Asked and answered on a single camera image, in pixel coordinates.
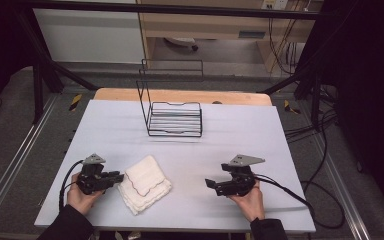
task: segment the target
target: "white table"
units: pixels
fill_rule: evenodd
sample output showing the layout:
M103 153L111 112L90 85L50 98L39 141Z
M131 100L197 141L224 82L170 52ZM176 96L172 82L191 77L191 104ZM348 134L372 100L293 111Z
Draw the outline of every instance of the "white table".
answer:
M236 154L265 158L265 163L251 166L253 172L304 196L275 107L202 104L202 109L201 138L167 141L147 135L139 102L90 101L35 225L46 227L53 222L64 176L76 161L92 153L107 160L104 171L121 172L153 155L173 184L167 196L137 216L116 187L108 189L87 215L101 229L249 232L239 208L230 199L216 196L204 180L230 180L220 164ZM267 218L280 219L287 233L315 232L303 204L274 186L263 183L261 188Z

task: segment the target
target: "white cabinet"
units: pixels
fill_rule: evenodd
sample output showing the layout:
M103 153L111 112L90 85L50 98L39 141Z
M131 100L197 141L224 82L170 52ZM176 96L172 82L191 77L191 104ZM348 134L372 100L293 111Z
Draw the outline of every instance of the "white cabinet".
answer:
M137 13L35 9L35 14L55 61L139 63L144 58Z

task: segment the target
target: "black sleeve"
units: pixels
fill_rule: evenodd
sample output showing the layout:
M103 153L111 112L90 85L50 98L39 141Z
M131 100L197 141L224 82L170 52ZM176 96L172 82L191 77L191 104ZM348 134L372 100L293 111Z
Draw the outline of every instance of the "black sleeve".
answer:
M251 222L251 231L255 240L284 240L286 237L282 222L279 219L264 219L256 218Z
M92 224L72 206L66 205L38 240L87 240L92 233Z

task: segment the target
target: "dish rack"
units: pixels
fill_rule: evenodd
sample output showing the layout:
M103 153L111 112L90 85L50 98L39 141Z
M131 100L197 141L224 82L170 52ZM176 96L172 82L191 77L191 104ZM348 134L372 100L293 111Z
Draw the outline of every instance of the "dish rack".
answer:
M136 81L136 85L148 135L201 137L203 126L199 102L153 101L151 95L152 89L158 88L158 85L164 82L202 82L203 62L143 59L139 74L140 80Z

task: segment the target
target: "folded towel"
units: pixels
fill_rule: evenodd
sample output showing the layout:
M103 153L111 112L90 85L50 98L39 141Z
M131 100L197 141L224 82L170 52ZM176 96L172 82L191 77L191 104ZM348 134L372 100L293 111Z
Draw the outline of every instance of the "folded towel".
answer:
M137 215L165 196L171 189L171 183L157 161L152 156L146 156L125 171L118 189L126 205Z

